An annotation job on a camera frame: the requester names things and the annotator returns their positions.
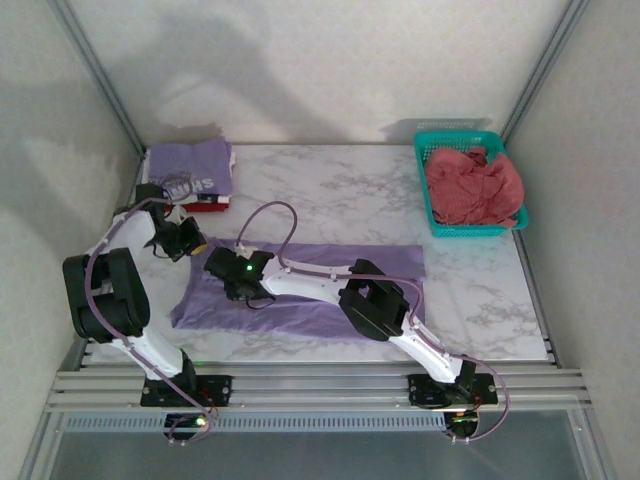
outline folded purple shirt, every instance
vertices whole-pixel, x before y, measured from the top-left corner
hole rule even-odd
[[[149,180],[163,185],[173,198],[189,192],[186,182],[175,181],[176,177],[190,179],[194,194],[229,196],[233,193],[230,159],[231,144],[224,137],[197,145],[154,145],[149,155]]]
[[[336,340],[368,340],[353,328],[340,307],[319,300],[280,295],[274,304],[252,310],[244,302],[228,300],[222,281],[203,270],[216,246],[233,249],[233,240],[210,239],[207,250],[191,257],[189,285],[182,301],[171,312],[174,328],[224,330],[242,333],[284,332],[307,337]],[[260,250],[276,252],[280,244],[246,242]],[[353,265],[358,258],[375,263],[388,275],[425,278],[422,246],[306,245],[289,244],[285,258],[316,265]],[[417,293],[403,288],[405,299],[413,305]],[[418,312],[420,318],[424,312]]]

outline pink cloth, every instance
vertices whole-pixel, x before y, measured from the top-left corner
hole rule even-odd
[[[424,171],[436,222],[508,228],[517,223],[512,217],[524,202],[524,187],[506,155],[488,164],[484,147],[467,153],[438,148]]]

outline white wall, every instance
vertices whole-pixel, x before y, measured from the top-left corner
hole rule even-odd
[[[640,2],[593,1],[510,153],[553,337],[583,369],[622,479],[640,478]]]
[[[135,156],[45,2],[0,15],[0,476],[15,478],[72,339],[62,280]]]
[[[567,0],[73,0],[147,143],[500,131]]]

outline plastic basket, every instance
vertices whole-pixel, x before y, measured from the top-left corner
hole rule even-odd
[[[493,132],[473,130],[418,132],[413,138],[413,143],[416,148],[418,174],[420,175],[420,182],[422,183],[422,194],[427,209],[427,219],[434,237],[495,237],[509,230],[520,230],[527,226],[529,223],[529,215],[524,205],[522,205],[516,213],[515,218],[518,223],[510,229],[500,225],[442,225],[437,223],[435,218],[433,218],[427,178],[424,174],[424,164],[429,159],[431,153],[440,147],[455,148],[461,152],[466,152],[471,147],[483,146],[487,149],[487,160],[491,163],[498,153],[506,154],[502,139],[499,135]]]

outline white marble surface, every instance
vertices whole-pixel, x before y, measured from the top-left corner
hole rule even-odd
[[[453,351],[486,360],[546,358],[522,266],[511,235],[435,239],[424,213],[413,148],[409,146],[236,146],[236,194],[225,213],[198,215],[209,236],[235,237],[246,218],[271,200],[299,215],[294,242],[421,244],[426,323]],[[277,242],[290,227],[284,208],[263,212],[245,236]],[[139,270],[154,325],[194,361],[385,362],[409,360],[388,343],[347,343],[287,334],[185,331],[171,328],[189,260],[176,264],[146,252]],[[99,347],[93,362],[121,361]]]

